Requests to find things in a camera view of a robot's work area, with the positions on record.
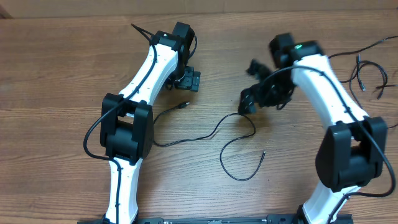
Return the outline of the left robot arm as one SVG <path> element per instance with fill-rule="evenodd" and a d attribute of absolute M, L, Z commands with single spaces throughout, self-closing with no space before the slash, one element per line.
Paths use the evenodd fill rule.
<path fill-rule="evenodd" d="M 155 34 L 137 28 L 149 42 L 149 52 L 133 80 L 117 95 L 107 93 L 101 117 L 87 131 L 88 138 L 100 127 L 100 144 L 105 148 L 102 159 L 109 162 L 111 183 L 109 206 L 98 223 L 137 223 L 137 188 L 140 168 L 154 143 L 153 104 L 162 87 L 198 91 L 200 72 L 187 65 L 197 37 L 190 25 L 177 22 L 171 33 Z"/>

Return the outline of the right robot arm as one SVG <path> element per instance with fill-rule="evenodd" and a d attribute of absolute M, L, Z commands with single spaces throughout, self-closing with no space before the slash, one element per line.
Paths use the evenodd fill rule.
<path fill-rule="evenodd" d="M 339 214 L 361 188 L 390 167 L 384 150 L 387 125 L 372 118 L 347 94 L 335 76 L 327 55 L 314 40 L 296 43 L 291 34 L 279 34 L 269 43 L 275 71 L 253 60 L 247 70 L 258 83 L 244 89 L 238 112 L 283 108 L 296 88 L 307 96 L 325 129 L 315 158 L 319 178 L 311 197 L 294 215 L 269 215 L 279 223 L 351 223 Z"/>

